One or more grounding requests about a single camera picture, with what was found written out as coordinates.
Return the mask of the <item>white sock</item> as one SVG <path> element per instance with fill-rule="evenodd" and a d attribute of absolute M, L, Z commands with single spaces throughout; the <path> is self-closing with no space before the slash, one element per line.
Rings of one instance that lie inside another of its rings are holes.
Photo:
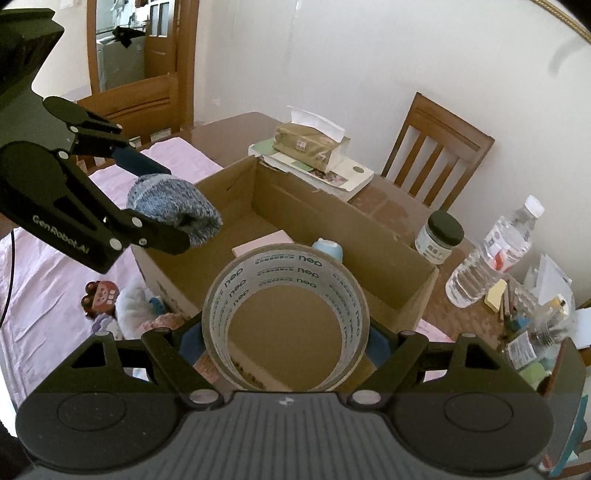
<path fill-rule="evenodd" d="M 132 283 L 120 291 L 115 301 L 115 315 L 125 340 L 139 339 L 142 325 L 158 316 L 140 283 Z"/>

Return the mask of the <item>blue grey knitted sock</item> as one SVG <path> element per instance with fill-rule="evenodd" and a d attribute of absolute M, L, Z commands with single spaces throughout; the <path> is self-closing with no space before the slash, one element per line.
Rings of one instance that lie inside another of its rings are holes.
<path fill-rule="evenodd" d="M 197 187 L 170 174 L 139 177 L 127 194 L 128 209 L 187 235 L 191 248 L 221 231 L 221 215 Z"/>

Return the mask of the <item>red bear toy car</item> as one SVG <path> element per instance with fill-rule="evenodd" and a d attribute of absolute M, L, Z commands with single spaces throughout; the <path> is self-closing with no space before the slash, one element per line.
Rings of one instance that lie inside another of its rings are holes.
<path fill-rule="evenodd" d="M 95 319 L 98 315 L 113 315 L 119 289 L 108 280 L 89 282 L 85 285 L 85 295 L 81 299 L 81 307 L 85 315 Z"/>

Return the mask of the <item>blue figurine toy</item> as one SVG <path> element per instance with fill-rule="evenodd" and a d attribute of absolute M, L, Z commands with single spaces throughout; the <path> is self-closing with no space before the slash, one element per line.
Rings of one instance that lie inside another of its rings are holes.
<path fill-rule="evenodd" d="M 318 240 L 315 241 L 314 244 L 311 245 L 311 247 L 315 250 L 324 252 L 325 254 L 331 256 L 338 262 L 342 262 L 342 260 L 344 259 L 344 252 L 342 251 L 342 246 L 334 240 L 318 238 Z"/>

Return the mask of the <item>clear tape roll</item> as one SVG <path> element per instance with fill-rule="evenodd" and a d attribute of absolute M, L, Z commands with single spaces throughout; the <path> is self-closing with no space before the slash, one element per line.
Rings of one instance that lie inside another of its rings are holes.
<path fill-rule="evenodd" d="M 212 364 L 237 389 L 324 392 L 362 361 L 370 309 L 342 263 L 308 246 L 276 244 L 218 273 L 201 328 Z"/>

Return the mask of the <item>long pink box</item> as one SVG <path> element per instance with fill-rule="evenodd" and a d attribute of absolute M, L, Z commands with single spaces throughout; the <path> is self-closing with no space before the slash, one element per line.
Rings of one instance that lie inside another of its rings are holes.
<path fill-rule="evenodd" d="M 290 236 L 287 235 L 286 232 L 284 232 L 283 230 L 279 230 L 279 231 L 264 235 L 263 237 L 256 238 L 252 241 L 243 243 L 242 245 L 232 247 L 231 252 L 235 256 L 235 258 L 238 258 L 238 257 L 243 256 L 243 255 L 249 253 L 250 251 L 260 248 L 260 247 L 266 247 L 266 246 L 276 245 L 276 244 L 293 244 L 293 243 L 294 243 L 294 240 L 291 239 Z"/>

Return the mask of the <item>purple crochet flower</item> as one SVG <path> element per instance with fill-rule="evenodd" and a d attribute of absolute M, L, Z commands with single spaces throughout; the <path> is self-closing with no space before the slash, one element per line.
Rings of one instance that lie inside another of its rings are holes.
<path fill-rule="evenodd" d="M 118 322 L 108 314 L 100 314 L 93 320 L 92 333 L 98 334 L 99 332 L 109 332 L 115 340 L 123 339 Z"/>

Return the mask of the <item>wooden chair left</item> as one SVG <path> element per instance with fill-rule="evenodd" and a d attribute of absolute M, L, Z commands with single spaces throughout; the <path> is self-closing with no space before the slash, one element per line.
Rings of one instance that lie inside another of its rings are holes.
<path fill-rule="evenodd" d="M 141 146 L 151 143 L 153 135 L 181 130 L 176 74 L 116 87 L 82 98 L 77 104 L 120 125 L 124 135 L 138 139 Z"/>

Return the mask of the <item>yellow sticky notes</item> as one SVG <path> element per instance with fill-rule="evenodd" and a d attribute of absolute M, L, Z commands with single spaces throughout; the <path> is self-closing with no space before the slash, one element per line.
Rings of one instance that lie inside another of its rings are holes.
<path fill-rule="evenodd" d="M 486 293 L 484 304 L 493 312 L 499 313 L 503 304 L 503 298 L 507 290 L 507 282 L 504 279 L 497 281 Z"/>

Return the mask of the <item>black lid glass jar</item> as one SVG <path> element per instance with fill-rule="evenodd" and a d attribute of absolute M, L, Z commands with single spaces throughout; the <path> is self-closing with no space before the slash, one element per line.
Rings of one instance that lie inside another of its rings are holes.
<path fill-rule="evenodd" d="M 441 266 L 464 236 L 464 228 L 455 217 L 445 210 L 437 210 L 417 234 L 414 247 L 431 264 Z"/>

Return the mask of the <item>brown cardboard box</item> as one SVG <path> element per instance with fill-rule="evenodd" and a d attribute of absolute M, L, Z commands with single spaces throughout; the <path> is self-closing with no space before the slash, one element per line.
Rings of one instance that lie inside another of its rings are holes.
<path fill-rule="evenodd" d="M 438 269 L 356 207 L 254 158 L 198 187 L 221 231 L 180 255 L 133 254 L 173 311 L 200 317 L 185 352 L 229 385 L 349 391 L 377 367 L 370 325 L 419 323 Z"/>

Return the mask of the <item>clear pen holder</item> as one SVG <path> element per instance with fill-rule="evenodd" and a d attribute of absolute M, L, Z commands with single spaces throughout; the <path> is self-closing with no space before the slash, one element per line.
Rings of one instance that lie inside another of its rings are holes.
<path fill-rule="evenodd" d="M 508 363 L 518 372 L 534 363 L 546 370 L 553 368 L 560 346 L 571 325 L 568 301 L 558 294 L 540 306 L 533 318 L 503 349 Z"/>

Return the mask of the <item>brown tablet lid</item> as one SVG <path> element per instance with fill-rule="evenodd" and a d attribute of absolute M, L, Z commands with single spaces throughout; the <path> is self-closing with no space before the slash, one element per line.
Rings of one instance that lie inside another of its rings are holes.
<path fill-rule="evenodd" d="M 560 346 L 544 394 L 554 420 L 553 433 L 541 467 L 557 478 L 587 431 L 585 413 L 588 397 L 583 393 L 586 367 L 573 341 L 567 337 Z"/>

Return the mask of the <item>tissue box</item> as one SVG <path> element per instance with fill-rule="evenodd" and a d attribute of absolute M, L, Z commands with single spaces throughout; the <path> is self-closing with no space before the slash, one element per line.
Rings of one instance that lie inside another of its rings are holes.
<path fill-rule="evenodd" d="M 327 173 L 348 157 L 349 137 L 344 127 L 310 111 L 288 106 L 290 121 L 273 137 L 277 152 Z"/>

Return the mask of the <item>wooden chair back middle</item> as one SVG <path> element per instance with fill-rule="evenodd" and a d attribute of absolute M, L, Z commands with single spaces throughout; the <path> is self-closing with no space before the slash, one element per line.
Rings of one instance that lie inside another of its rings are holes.
<path fill-rule="evenodd" d="M 495 139 L 418 92 L 383 167 L 382 177 L 386 178 L 391 173 L 410 131 L 415 131 L 417 136 L 393 184 L 403 187 L 415 166 L 420 164 L 407 194 L 425 206 L 432 207 L 453 172 L 461 169 L 460 177 L 440 205 L 442 210 L 447 211 L 472 179 L 492 149 Z"/>

